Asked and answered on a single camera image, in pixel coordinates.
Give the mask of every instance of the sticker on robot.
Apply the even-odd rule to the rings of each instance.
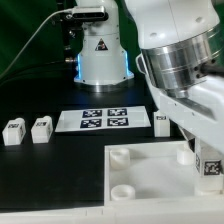
[[[96,51],[108,51],[108,48],[102,38],[96,47]]]

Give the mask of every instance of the blue light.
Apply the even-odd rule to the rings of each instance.
[[[82,79],[82,72],[81,72],[81,58],[80,55],[78,55],[78,77],[76,79],[81,80]]]
[[[129,71],[129,64],[128,64],[128,53],[125,53],[125,57],[126,57],[126,69],[127,69],[127,76],[131,76],[132,73]]]

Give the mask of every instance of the circular peg hole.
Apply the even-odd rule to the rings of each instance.
[[[129,201],[135,199],[135,189],[129,185],[118,185],[111,190],[112,201]]]
[[[130,166],[130,152],[126,148],[110,151],[110,165],[115,170],[123,170]]]

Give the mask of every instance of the white block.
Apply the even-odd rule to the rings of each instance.
[[[170,137],[170,120],[160,111],[154,113],[154,131],[155,137]]]
[[[22,118],[10,120],[2,134],[6,146],[20,145],[26,134],[25,121]]]
[[[211,192],[223,190],[223,174],[217,176],[201,176],[194,168],[194,184],[198,192]]]
[[[51,117],[38,118],[31,129],[33,143],[48,143],[52,132],[53,125]]]

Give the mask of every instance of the qr code sticker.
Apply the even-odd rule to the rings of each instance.
[[[10,124],[8,128],[18,128],[19,124]]]
[[[129,126],[128,118],[110,118],[107,120],[109,127]]]
[[[127,112],[127,109],[126,108],[123,108],[123,109],[109,109],[108,110],[108,113],[107,115],[109,117],[112,117],[112,116],[127,116],[128,115],[128,112]]]
[[[195,165],[196,165],[198,172],[200,173],[201,162],[200,162],[200,158],[197,154],[196,154],[196,164]]]
[[[102,110],[85,110],[83,111],[82,118],[102,117],[102,115]]]
[[[48,135],[50,136],[51,135],[51,126],[50,126],[50,124],[47,127],[47,131],[48,131]]]
[[[92,120],[83,120],[81,122],[80,128],[99,128],[102,126],[102,120],[101,119],[92,119]]]
[[[37,127],[44,127],[44,126],[46,126],[46,124],[47,124],[47,122],[38,122],[38,123],[36,124],[36,126],[37,126]]]
[[[204,175],[205,176],[217,176],[222,171],[221,161],[206,161]]]
[[[22,126],[20,127],[20,135],[21,135],[21,138],[23,137],[23,128]]]
[[[165,121],[166,116],[156,116],[156,119],[159,120],[159,121]]]

